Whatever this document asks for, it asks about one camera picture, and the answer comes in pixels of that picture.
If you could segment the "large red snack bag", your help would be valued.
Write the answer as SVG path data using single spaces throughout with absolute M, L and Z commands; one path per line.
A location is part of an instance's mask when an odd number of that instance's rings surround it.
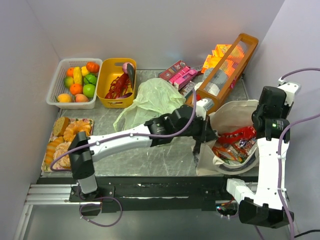
M 238 141 L 248 141 L 256 137 L 257 131 L 253 126 L 245 126 L 233 132 L 225 132 L 219 135 L 217 141 L 221 144 L 234 144 Z

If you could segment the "orange snack packet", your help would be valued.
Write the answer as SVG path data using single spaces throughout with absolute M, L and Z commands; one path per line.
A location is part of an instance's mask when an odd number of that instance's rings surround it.
M 218 156 L 221 159 L 230 158 L 230 157 L 232 157 L 232 158 L 236 158 L 236 157 L 242 158 L 240 156 L 240 154 L 232 146 L 229 146 L 229 147 L 223 147 L 223 146 L 216 147 L 216 146 L 214 146 L 212 148 L 212 151 L 216 156 Z

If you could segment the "beige canvas tote bag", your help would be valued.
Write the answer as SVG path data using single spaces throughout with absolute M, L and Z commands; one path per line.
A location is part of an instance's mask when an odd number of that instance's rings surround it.
M 200 145 L 198 176 L 240 175 L 259 165 L 257 132 L 252 113 L 257 100 L 230 101 L 209 115 L 217 139 Z

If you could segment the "light green plastic bag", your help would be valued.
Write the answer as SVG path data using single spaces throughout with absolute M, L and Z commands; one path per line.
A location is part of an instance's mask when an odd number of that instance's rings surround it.
M 163 114 L 172 113 L 186 98 L 169 82 L 151 78 L 138 87 L 136 98 L 113 123 L 116 132 L 128 130 Z

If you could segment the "wooden snack tray box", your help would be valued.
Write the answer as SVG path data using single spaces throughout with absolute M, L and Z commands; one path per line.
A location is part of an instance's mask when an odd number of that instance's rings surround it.
M 215 112 L 226 100 L 248 65 L 259 40 L 241 33 L 232 44 L 217 44 L 202 68 L 205 79 L 196 94 L 213 101 L 208 111 Z

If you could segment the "green snack packet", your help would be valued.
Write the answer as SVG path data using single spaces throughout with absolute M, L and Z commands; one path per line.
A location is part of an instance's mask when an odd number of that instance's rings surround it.
M 240 165 L 244 162 L 241 157 L 224 157 L 223 161 L 231 166 Z

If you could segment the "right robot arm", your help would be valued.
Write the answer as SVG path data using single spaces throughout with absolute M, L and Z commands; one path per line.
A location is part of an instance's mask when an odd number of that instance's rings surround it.
M 241 179 L 229 178 L 226 183 L 227 192 L 238 203 L 238 216 L 243 224 L 278 229 L 294 219 L 294 213 L 286 211 L 283 206 L 290 132 L 283 137 L 281 134 L 290 124 L 287 116 L 299 89 L 296 83 L 265 86 L 251 115 L 259 158 L 256 192 L 252 192 Z

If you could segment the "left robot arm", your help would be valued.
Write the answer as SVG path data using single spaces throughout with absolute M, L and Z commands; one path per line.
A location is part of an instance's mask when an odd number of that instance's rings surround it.
M 72 177 L 77 182 L 77 197 L 82 201 L 104 198 L 99 192 L 95 162 L 132 149 L 169 144 L 175 137 L 192 137 L 202 144 L 216 140 L 218 133 L 211 127 L 204 107 L 188 105 L 128 130 L 91 136 L 77 133 L 67 151 Z

